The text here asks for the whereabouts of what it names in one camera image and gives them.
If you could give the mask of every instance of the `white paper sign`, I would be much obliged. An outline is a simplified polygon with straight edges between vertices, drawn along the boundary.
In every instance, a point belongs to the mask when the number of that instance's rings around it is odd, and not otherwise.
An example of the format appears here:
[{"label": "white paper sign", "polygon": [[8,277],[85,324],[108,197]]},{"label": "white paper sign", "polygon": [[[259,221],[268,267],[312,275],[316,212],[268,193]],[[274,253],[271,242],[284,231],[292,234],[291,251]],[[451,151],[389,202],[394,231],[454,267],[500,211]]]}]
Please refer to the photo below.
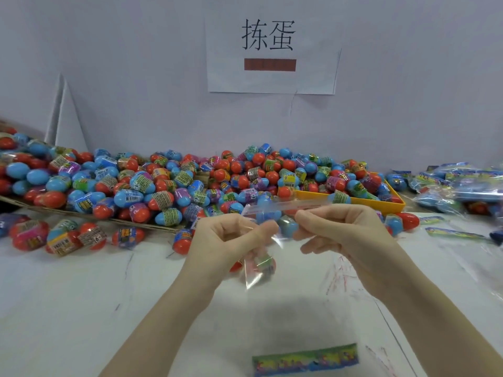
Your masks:
[{"label": "white paper sign", "polygon": [[206,0],[208,91],[334,94],[346,0]]}]

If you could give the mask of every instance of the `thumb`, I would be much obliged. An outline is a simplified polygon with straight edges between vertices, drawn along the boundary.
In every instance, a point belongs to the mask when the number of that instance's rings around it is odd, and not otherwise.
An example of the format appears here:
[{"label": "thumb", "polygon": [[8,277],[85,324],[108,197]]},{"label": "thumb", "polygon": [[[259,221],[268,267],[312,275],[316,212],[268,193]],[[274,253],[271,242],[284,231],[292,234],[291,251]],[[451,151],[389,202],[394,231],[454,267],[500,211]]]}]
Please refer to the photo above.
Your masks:
[{"label": "thumb", "polygon": [[231,241],[227,241],[232,257],[240,259],[249,251],[265,246],[271,242],[271,237],[278,233],[278,224],[274,221],[265,221],[261,225],[253,228],[248,233],[237,237]]},{"label": "thumb", "polygon": [[330,238],[340,244],[353,235],[351,224],[329,221],[306,210],[299,210],[295,215],[295,221],[309,233]]}]

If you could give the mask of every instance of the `red rectangle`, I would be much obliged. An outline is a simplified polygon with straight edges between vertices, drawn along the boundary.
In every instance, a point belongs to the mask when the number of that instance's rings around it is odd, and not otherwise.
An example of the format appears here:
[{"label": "red rectangle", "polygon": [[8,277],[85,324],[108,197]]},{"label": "red rectangle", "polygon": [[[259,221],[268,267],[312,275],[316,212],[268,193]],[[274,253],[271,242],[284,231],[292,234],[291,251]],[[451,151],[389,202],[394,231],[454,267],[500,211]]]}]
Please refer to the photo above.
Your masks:
[{"label": "red rectangle", "polygon": [[245,58],[244,69],[248,71],[293,71],[296,59]]}]

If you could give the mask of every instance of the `table surface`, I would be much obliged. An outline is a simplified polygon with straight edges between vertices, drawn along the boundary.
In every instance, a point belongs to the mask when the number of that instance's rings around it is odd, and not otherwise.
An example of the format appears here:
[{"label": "table surface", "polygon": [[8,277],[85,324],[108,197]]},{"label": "table surface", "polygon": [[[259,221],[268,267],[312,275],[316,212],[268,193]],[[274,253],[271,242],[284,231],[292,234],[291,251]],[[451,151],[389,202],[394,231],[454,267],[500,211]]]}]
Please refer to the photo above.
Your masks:
[{"label": "table surface", "polygon": [[[482,218],[452,218],[445,225],[485,235],[492,228]],[[104,228],[111,233],[117,227],[106,223]],[[177,276],[183,258],[172,254],[172,240],[154,231],[133,251],[107,245],[64,258],[43,250],[20,252],[9,239],[1,240],[2,375],[98,375]],[[423,227],[398,240],[503,354],[503,304]],[[318,374],[425,376],[393,317],[362,289],[347,260],[334,253],[302,255],[298,247],[286,242],[272,249],[278,270],[266,284],[246,291],[238,276],[223,282],[185,338],[170,376],[209,370],[249,376],[253,355],[351,342],[359,344],[359,365]]]}]

